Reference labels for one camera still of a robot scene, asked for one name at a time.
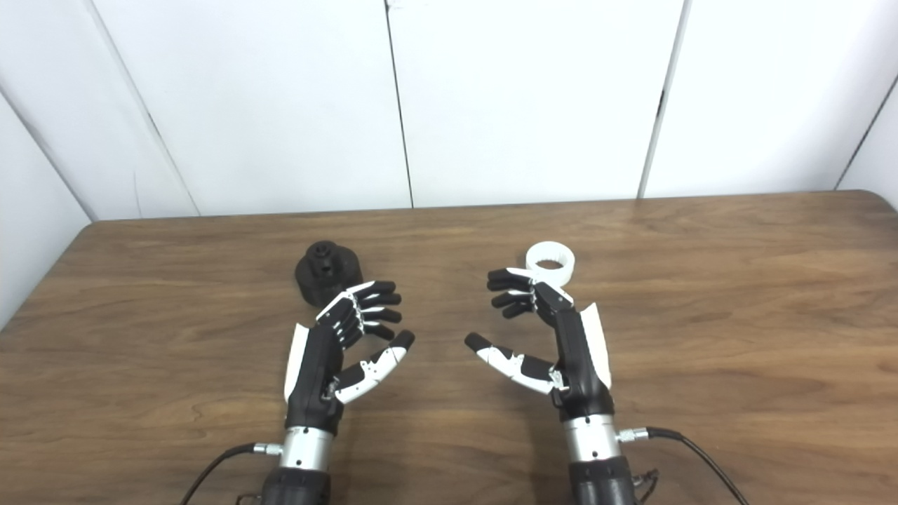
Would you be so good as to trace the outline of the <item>white and black left hand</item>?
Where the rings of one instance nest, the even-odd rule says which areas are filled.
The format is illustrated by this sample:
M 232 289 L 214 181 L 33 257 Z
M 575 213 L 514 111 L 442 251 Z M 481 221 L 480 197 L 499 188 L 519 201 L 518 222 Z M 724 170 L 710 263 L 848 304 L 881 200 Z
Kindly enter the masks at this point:
M 310 328 L 297 324 L 283 381 L 286 430 L 279 466 L 327 472 L 331 445 L 345 406 L 371 392 L 406 357 L 416 337 L 395 333 L 401 295 L 392 281 L 369 281 L 337 294 Z M 369 358 L 345 367 L 345 351 L 362 336 L 387 342 Z

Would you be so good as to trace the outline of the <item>white and black right hand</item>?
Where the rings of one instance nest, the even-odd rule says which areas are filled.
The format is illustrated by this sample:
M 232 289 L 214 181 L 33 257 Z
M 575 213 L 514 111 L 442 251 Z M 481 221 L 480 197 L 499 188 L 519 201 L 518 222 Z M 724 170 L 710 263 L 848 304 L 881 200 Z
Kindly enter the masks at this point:
M 548 324 L 558 358 L 549 362 L 516 353 L 475 332 L 464 343 L 504 377 L 551 399 L 565 429 L 572 463 L 620 457 L 610 361 L 596 304 L 578 310 L 562 287 L 526 269 L 490 271 L 487 288 L 497 292 L 492 307 L 500 308 L 504 318 L 535 313 Z

